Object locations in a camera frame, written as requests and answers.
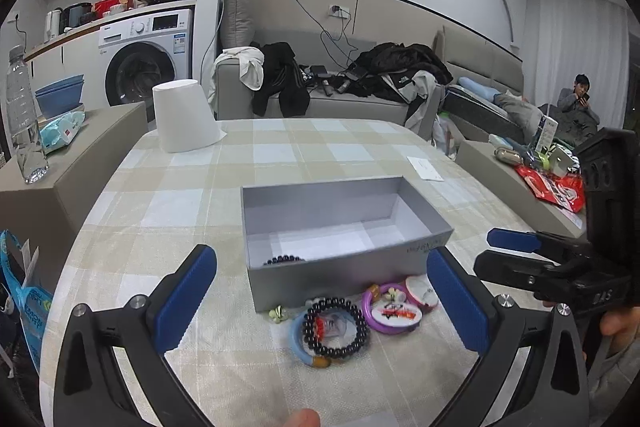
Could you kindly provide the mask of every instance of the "black beaded bracelet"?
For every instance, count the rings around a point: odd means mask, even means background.
[[[267,266],[268,264],[291,263],[292,261],[304,261],[304,259],[300,259],[300,257],[295,257],[293,255],[279,255],[277,257],[273,257],[262,265]]]
[[[351,317],[353,317],[353,321],[356,324],[356,338],[346,347],[326,347],[323,346],[316,337],[314,331],[314,322],[316,317],[325,310],[330,310],[332,308],[341,308],[347,311]],[[322,299],[306,311],[302,332],[305,337],[306,345],[309,346],[309,349],[313,350],[316,355],[329,357],[330,359],[343,359],[344,357],[357,353],[369,336],[369,328],[367,327],[367,322],[365,321],[364,315],[362,315],[360,309],[358,309],[355,304],[351,304],[351,301],[346,301],[345,299],[336,297]]]

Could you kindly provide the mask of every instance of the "open box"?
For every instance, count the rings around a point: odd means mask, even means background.
[[[426,272],[453,229],[403,177],[242,188],[254,307],[299,307]],[[265,265],[279,255],[304,261]]]

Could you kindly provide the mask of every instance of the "human hand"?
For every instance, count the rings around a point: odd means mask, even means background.
[[[283,427],[320,427],[320,416],[313,409],[301,409],[289,416]]]
[[[544,301],[547,308],[555,303]],[[640,328],[640,307],[616,308],[606,312],[600,320],[600,333],[603,337],[613,337],[609,354],[615,355],[625,350],[635,339]]]

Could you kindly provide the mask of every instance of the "white paper cup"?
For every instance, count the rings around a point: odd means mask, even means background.
[[[197,80],[159,84],[154,86],[153,93],[160,147],[164,152],[193,151],[222,138]]]
[[[114,4],[111,8],[109,8],[111,15],[116,15],[118,13],[123,13],[127,11],[126,4]]]

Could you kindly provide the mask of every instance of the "white curtain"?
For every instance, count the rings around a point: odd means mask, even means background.
[[[627,12],[605,0],[527,0],[522,50],[525,95],[558,101],[578,74],[589,77],[600,126],[622,127],[629,76]]]

